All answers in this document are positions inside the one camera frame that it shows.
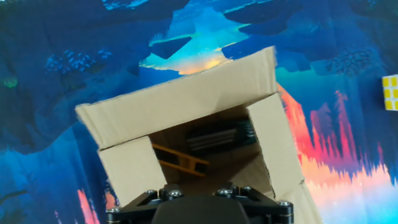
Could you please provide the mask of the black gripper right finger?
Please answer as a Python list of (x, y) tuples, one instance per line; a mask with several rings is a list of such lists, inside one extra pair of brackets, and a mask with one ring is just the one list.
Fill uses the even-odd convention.
[(250, 223), (294, 224), (294, 205), (286, 200), (274, 201), (254, 187), (238, 187), (232, 182), (223, 184), (215, 191), (215, 196), (226, 197), (237, 202), (239, 214)]

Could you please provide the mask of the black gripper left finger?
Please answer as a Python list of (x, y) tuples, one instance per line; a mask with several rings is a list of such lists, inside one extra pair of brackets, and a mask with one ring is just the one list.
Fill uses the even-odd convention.
[(134, 223), (152, 218), (162, 203), (184, 197), (177, 184), (164, 185), (159, 190), (144, 191), (124, 207), (107, 209), (106, 223)]

